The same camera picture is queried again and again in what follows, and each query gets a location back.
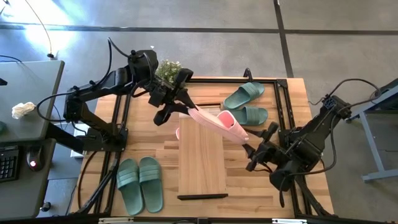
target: gray desk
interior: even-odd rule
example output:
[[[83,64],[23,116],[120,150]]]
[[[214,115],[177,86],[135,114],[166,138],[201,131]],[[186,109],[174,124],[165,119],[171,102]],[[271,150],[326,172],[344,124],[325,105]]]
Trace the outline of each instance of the gray desk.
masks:
[[[35,111],[13,119],[11,108],[29,101],[37,104],[46,96],[58,90],[63,61],[0,63],[0,77],[8,82],[0,86],[0,121],[7,124],[5,133],[0,134],[1,144],[28,146],[41,141],[45,151],[45,166],[32,172],[26,163],[26,148],[21,154],[19,179],[0,183],[0,220],[34,218],[39,214],[47,188],[51,160],[56,140],[46,137],[48,121],[41,119]],[[55,99],[46,101],[40,112],[51,115]]]
[[[63,61],[0,63],[0,78],[8,82],[0,86],[0,121],[7,125],[0,134],[0,142],[31,141],[43,139],[48,121],[33,112],[21,119],[11,117],[11,108],[18,103],[33,102],[35,105],[56,94],[63,71]],[[49,117],[55,98],[40,106],[40,112]]]

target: computer mouse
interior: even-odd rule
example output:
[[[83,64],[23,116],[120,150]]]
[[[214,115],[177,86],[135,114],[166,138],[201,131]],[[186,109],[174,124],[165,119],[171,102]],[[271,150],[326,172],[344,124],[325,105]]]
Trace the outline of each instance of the computer mouse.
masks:
[[[26,162],[29,168],[34,171],[40,171],[44,167],[44,150],[42,146],[30,146],[26,152]]]

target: green plant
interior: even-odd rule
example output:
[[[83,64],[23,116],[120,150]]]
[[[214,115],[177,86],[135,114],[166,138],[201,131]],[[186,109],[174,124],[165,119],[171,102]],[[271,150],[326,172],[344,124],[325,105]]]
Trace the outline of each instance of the green plant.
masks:
[[[161,79],[174,84],[174,76],[182,68],[180,62],[169,62],[169,60],[163,60],[157,67],[155,74]]]

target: keyboard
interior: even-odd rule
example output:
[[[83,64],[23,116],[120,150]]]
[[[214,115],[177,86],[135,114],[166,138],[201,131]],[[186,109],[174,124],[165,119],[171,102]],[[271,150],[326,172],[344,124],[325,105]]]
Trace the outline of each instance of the keyboard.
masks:
[[[20,146],[0,147],[0,183],[18,179],[21,151]]]

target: wooden board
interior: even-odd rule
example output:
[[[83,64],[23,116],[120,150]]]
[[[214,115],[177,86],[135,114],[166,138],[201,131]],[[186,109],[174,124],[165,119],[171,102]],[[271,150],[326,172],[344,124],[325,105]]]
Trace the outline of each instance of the wooden board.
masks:
[[[288,78],[290,100],[296,126],[303,126],[311,120],[311,112],[308,106],[307,93],[302,78]],[[189,94],[195,103],[222,103],[223,100],[237,89],[239,84],[222,83],[191,83]],[[272,85],[265,85],[264,94],[249,103],[268,110],[268,120],[262,126],[255,129],[267,128],[271,121],[279,123],[275,93]],[[112,118],[115,96],[106,96],[98,100],[96,114],[103,120],[110,122]],[[175,137],[175,129],[178,127],[178,114],[173,114],[169,121],[161,126],[153,123],[153,117],[158,110],[148,104],[148,95],[135,98],[131,101],[127,128],[129,137],[127,148],[122,154],[122,160],[130,158],[139,161],[144,156],[154,156],[162,166],[162,178],[164,187],[164,208],[159,213],[149,213],[144,210],[139,216],[143,217],[245,217],[245,218],[288,218],[293,217],[290,192],[284,193],[285,208],[279,205],[278,190],[269,182],[268,173],[248,172],[245,170],[247,163],[246,153],[241,146],[237,146],[228,140],[223,140],[224,166],[226,169],[226,188],[228,197],[214,200],[189,200],[181,201],[178,195],[178,141]],[[257,146],[260,139],[249,135],[249,144]],[[277,135],[271,139],[277,143]],[[86,202],[98,185],[104,153],[97,153],[87,167],[81,186],[81,201]],[[331,200],[325,174],[309,175],[307,177],[308,188],[324,206],[333,213]],[[77,210],[77,194],[73,196],[71,211]],[[108,196],[108,188],[104,191],[103,206]],[[302,202],[301,193],[298,193],[299,202]],[[126,216],[123,199],[118,190],[115,192],[112,216]]]
[[[220,106],[202,109],[220,113]],[[223,137],[188,115],[179,118],[178,198],[226,197]]]

